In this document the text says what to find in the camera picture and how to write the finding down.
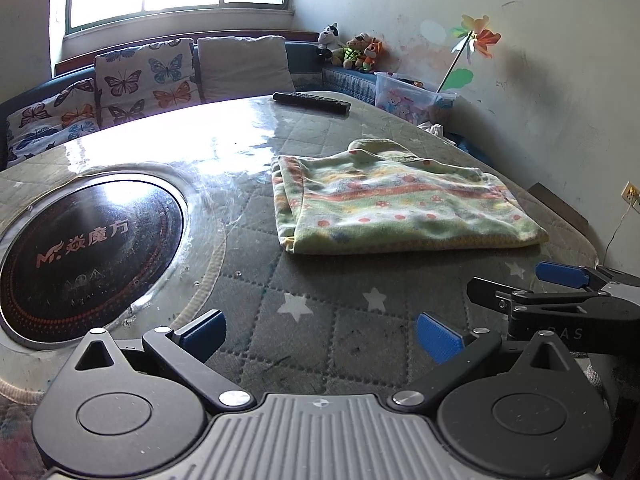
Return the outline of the upright butterfly print cushion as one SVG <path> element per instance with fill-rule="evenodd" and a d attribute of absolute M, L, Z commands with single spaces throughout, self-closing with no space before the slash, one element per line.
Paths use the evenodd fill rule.
<path fill-rule="evenodd" d="M 190 38 L 98 55 L 94 76 L 103 129 L 201 103 Z"/>

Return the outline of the flat butterfly print cushion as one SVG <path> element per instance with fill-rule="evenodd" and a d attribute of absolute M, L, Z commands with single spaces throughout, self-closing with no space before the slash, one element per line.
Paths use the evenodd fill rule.
<path fill-rule="evenodd" d="M 55 96 L 12 113 L 6 123 L 6 166 L 15 166 L 58 145 L 99 131 L 95 91 L 94 79 L 83 79 Z"/>

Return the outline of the black white plush toy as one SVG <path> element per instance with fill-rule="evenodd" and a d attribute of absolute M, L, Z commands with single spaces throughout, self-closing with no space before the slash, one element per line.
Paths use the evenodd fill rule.
<path fill-rule="evenodd" d="M 336 23 L 329 24 L 320 32 L 316 49 L 316 55 L 320 63 L 342 66 L 344 49 L 345 46 L 340 41 L 340 33 Z"/>

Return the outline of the white wall socket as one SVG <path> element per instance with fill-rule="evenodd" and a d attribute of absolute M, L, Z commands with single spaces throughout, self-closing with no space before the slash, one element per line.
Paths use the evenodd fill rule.
<path fill-rule="evenodd" d="M 640 190 L 638 186 L 635 186 L 630 181 L 628 181 L 623 191 L 620 193 L 620 197 L 631 207 L 636 206 L 640 200 Z"/>

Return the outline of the blue sofa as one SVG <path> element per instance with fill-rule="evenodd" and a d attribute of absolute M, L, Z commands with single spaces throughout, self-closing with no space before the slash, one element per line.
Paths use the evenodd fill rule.
<path fill-rule="evenodd" d="M 293 41 L 286 38 L 285 49 L 288 69 L 297 91 L 335 91 L 368 104 L 374 104 L 375 76 L 373 74 L 345 70 L 329 63 L 321 64 L 316 55 L 317 47 L 310 41 Z M 14 149 L 9 148 L 10 142 L 17 138 L 17 133 L 10 126 L 10 115 L 24 107 L 52 98 L 78 81 L 94 78 L 96 74 L 93 68 L 93 56 L 89 55 L 89 58 L 90 64 L 73 61 L 76 67 L 70 72 L 59 73 L 43 84 L 38 84 L 1 103 L 1 170 L 6 170 L 6 167 L 18 163 L 17 156 L 13 154 Z"/>

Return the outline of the black remote control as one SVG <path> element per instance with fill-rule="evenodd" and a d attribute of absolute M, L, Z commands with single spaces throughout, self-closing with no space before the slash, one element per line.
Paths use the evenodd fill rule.
<path fill-rule="evenodd" d="M 350 104 L 346 101 L 325 98 L 324 96 L 312 96 L 300 92 L 274 92 L 272 98 L 282 105 L 300 107 L 305 110 L 318 110 L 338 116 L 347 116 Z"/>

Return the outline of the clear plastic storage box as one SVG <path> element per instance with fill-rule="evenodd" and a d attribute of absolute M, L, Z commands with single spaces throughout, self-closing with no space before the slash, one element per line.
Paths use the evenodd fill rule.
<path fill-rule="evenodd" d="M 417 126 L 424 122 L 446 126 L 457 92 L 437 92 L 434 84 L 419 86 L 399 74 L 375 72 L 375 106 Z"/>

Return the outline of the colourful paper pinwheel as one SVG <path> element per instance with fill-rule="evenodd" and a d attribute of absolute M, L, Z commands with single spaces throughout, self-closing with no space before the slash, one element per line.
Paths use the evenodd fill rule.
<path fill-rule="evenodd" d="M 474 72 L 470 66 L 474 55 L 488 60 L 494 57 L 491 49 L 499 43 L 502 36 L 489 28 L 489 22 L 490 18 L 486 14 L 480 18 L 463 14 L 460 25 L 451 29 L 451 36 L 457 39 L 457 43 L 451 48 L 454 58 L 439 81 L 438 92 L 459 90 L 473 81 Z"/>

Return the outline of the plain beige cushion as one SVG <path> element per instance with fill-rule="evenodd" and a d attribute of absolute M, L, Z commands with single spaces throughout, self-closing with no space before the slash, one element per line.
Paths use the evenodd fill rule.
<path fill-rule="evenodd" d="M 201 38 L 196 45 L 205 103 L 295 91 L 281 36 Z"/>

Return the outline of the orange green plush toys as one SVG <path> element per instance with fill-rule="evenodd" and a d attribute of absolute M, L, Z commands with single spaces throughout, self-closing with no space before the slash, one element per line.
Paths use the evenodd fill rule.
<path fill-rule="evenodd" d="M 382 58 L 383 45 L 378 38 L 360 34 L 349 39 L 343 48 L 342 66 L 346 70 L 372 73 L 376 62 Z"/>

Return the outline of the colourful patterned baby garment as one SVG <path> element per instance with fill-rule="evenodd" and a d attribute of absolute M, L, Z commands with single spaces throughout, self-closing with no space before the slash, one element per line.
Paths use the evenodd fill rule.
<path fill-rule="evenodd" d="M 280 155 L 271 182 L 279 242 L 295 255 L 521 248 L 548 240 L 493 174 L 420 157 L 388 139 L 360 139 L 326 157 Z"/>

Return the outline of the round black induction cooktop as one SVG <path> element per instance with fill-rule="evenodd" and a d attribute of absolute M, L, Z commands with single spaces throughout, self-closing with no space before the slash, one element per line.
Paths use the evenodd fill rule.
<path fill-rule="evenodd" d="M 29 200 L 1 235 L 1 342 L 69 347 L 91 327 L 137 337 L 205 306 L 224 253 L 216 190 L 184 174 L 109 171 Z"/>

